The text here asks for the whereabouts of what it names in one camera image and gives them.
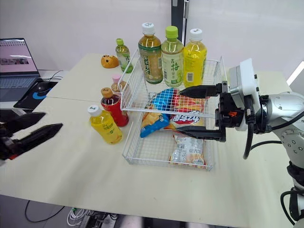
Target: orange toy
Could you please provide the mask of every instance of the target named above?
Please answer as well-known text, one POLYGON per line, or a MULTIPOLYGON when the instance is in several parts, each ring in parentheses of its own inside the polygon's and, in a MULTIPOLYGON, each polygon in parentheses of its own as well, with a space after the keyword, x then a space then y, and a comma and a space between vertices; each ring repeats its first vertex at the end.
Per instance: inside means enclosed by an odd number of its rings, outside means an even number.
POLYGON ((118 58, 116 56, 104 55, 101 58, 101 65, 103 65, 104 68, 117 67, 119 65, 118 64, 118 58))

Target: floor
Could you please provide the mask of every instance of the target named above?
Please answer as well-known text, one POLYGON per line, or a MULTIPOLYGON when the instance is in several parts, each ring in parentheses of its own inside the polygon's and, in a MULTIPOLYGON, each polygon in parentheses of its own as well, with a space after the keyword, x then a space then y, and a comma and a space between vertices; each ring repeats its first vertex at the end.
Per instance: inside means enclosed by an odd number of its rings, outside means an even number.
MULTIPOLYGON (((67 224, 67 215, 71 210, 65 207, 53 218, 40 223, 30 223, 25 219, 24 210, 27 200, 0 195, 0 228, 71 228, 67 224)), ((41 220, 47 218, 58 210, 61 206, 39 203, 31 201, 28 205, 27 215, 31 220, 41 220)), ((117 221, 115 228, 142 228, 143 219, 137 216, 121 216, 117 221)), ((153 228, 180 228, 179 222, 153 219, 153 228)), ((198 223, 188 223, 187 228, 224 228, 218 226, 208 226, 198 223)))

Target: white wire basket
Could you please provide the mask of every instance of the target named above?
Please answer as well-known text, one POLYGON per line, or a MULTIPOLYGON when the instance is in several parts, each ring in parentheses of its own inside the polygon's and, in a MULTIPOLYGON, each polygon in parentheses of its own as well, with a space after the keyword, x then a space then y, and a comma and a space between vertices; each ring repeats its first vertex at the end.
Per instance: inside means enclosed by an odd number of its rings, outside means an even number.
POLYGON ((198 170, 211 170, 214 166, 214 141, 204 140, 203 158, 204 165, 194 165, 183 162, 170 161, 170 156, 176 149, 177 143, 173 135, 181 135, 174 131, 159 130, 151 133, 145 138, 140 137, 142 117, 132 123, 131 129, 127 136, 126 144, 123 149, 123 157, 130 164, 153 165, 162 167, 178 167, 198 170))
MULTIPOLYGON (((130 74, 126 74, 126 72, 124 72, 119 81, 119 83, 121 81, 125 81, 127 83, 122 91, 121 110, 159 113, 159 110, 149 109, 149 106, 153 101, 153 98, 155 98, 159 92, 168 89, 169 87, 165 84, 164 80, 158 84, 150 84, 146 82, 142 64, 139 59, 140 55, 139 51, 137 50, 133 54, 130 61, 130 63, 133 64, 133 71, 130 74)), ((203 85, 215 85, 226 80, 227 78, 222 58, 220 58, 220 61, 207 60, 203 75, 203 85)), ((183 84, 177 87, 179 91, 183 90, 184 88, 185 87, 183 84)), ((186 106, 188 100, 189 98, 182 97, 180 99, 180 105, 186 106)), ((203 99, 204 110, 201 112, 188 113, 187 115, 214 118, 215 109, 218 106, 218 101, 219 97, 210 97, 209 99, 203 99)), ((174 109, 174 106, 171 104, 168 106, 170 106, 170 108, 162 110, 161 113, 185 114, 183 112, 176 111, 174 109)))

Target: laptop keyboard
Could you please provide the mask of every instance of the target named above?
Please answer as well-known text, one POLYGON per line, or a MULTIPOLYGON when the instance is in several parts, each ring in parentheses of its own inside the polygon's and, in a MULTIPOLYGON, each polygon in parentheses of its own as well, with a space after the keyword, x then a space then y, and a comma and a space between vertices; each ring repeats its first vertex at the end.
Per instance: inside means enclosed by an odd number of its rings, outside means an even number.
POLYGON ((36 78, 0 78, 0 89, 27 88, 36 78))

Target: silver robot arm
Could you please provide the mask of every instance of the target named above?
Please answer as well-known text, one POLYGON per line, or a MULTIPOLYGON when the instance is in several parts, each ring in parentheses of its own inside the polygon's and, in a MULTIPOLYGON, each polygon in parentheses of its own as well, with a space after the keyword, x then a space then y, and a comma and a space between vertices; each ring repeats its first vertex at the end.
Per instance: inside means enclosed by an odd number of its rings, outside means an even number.
MULTIPOLYGON (((273 132, 285 147, 290 159, 287 171, 293 178, 294 187, 281 195, 281 204, 294 228, 304 228, 304 96, 294 92, 284 92, 276 95, 258 95, 257 75, 253 73, 251 59, 240 63, 240 66, 230 69, 230 92, 238 108, 245 109, 244 97, 252 96, 256 113, 255 133, 273 132), (284 196, 290 195, 289 212, 285 209, 284 196)), ((238 131, 246 131, 244 118, 238 131)))
POLYGON ((247 159, 255 147, 267 143, 282 144, 289 156, 287 167, 294 186, 281 195, 281 204, 288 220, 295 225, 284 205, 284 196, 290 195, 289 212, 297 221, 295 228, 304 228, 304 96, 285 92, 277 95, 259 95, 257 75, 252 60, 247 59, 231 68, 230 87, 227 81, 216 85, 198 85, 180 91, 192 98, 219 95, 215 110, 216 130, 188 126, 178 128, 181 133, 199 139, 226 141, 226 128, 247 131, 243 158, 247 159), (265 141, 252 145, 254 134, 274 132, 279 141, 265 141))

